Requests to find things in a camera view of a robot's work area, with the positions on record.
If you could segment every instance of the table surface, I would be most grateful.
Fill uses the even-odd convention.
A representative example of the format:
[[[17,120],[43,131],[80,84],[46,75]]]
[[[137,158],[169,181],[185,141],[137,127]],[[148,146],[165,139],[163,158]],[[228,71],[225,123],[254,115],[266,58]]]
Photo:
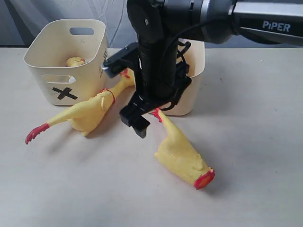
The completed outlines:
[[[166,137],[156,118],[145,139],[120,122],[131,89],[88,138],[65,122],[25,145],[63,109],[25,52],[0,49],[0,226],[303,225],[303,49],[206,50],[194,110],[171,117],[216,170],[200,191],[154,158]]]

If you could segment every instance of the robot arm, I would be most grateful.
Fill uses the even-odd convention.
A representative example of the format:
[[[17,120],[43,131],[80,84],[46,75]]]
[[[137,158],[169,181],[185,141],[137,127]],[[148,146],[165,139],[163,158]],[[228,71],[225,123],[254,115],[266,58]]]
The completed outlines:
[[[242,35],[262,44],[303,45],[301,0],[259,1],[128,0],[138,41],[103,63],[109,77],[125,68],[134,71],[136,91],[120,112],[122,122],[144,138],[150,123],[142,115],[178,103],[191,83],[189,66],[176,64],[178,38],[222,44]]]

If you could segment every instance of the black x mark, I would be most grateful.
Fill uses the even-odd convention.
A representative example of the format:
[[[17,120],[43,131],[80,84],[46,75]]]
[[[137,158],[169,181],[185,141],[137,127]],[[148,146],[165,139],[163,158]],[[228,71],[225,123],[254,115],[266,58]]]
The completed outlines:
[[[60,93],[59,96],[57,97],[59,100],[63,99],[65,96],[72,98],[72,99],[78,98],[70,93],[70,91],[72,91],[72,89],[70,89],[69,87],[66,87],[63,91],[54,87],[53,91]]]

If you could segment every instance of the red chicken beak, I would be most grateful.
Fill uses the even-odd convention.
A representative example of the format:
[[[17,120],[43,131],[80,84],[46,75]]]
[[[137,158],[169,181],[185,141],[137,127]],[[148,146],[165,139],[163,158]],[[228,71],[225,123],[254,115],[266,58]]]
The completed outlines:
[[[204,188],[214,179],[214,176],[215,176],[214,170],[212,168],[209,168],[209,171],[206,174],[203,174],[199,176],[198,179],[196,179],[196,181],[194,182],[194,187],[197,190]]]

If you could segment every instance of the yellow rubber chicken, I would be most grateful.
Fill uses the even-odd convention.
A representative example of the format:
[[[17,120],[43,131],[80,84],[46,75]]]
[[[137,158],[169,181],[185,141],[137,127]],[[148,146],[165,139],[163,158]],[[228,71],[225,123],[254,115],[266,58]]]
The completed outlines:
[[[207,186],[215,176],[214,170],[208,167],[183,132],[159,108],[152,113],[163,123],[168,133],[155,157],[168,170],[197,190]]]
[[[120,75],[120,81],[113,88],[103,89],[96,96],[63,110],[44,124],[33,129],[26,137],[25,143],[28,144],[41,132],[65,121],[68,121],[75,130],[81,131],[83,136],[87,136],[100,124],[119,94],[125,88],[134,86],[134,72],[132,70],[126,69]]]
[[[67,67],[76,67],[85,64],[85,59],[81,57],[73,57],[69,58],[66,61],[66,66]]]

